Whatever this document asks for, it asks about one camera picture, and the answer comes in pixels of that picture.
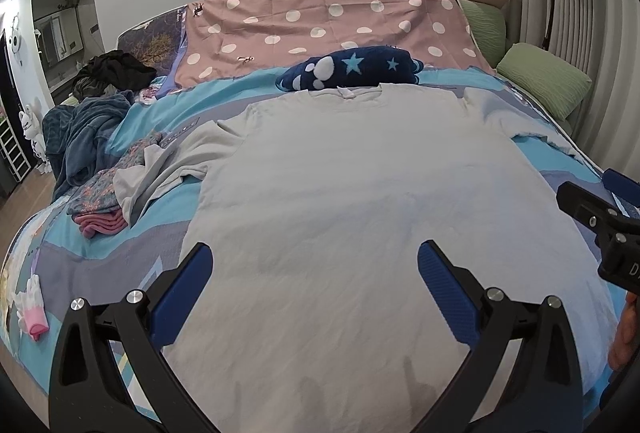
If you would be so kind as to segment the person's right hand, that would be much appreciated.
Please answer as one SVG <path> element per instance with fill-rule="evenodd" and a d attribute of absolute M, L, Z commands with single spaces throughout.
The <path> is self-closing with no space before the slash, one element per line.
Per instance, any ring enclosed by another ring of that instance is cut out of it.
<path fill-rule="evenodd" d="M 614 371 L 622 370 L 634 355 L 634 346 L 639 333 L 638 295 L 628 292 L 614 340 L 608 351 L 608 365 Z"/>

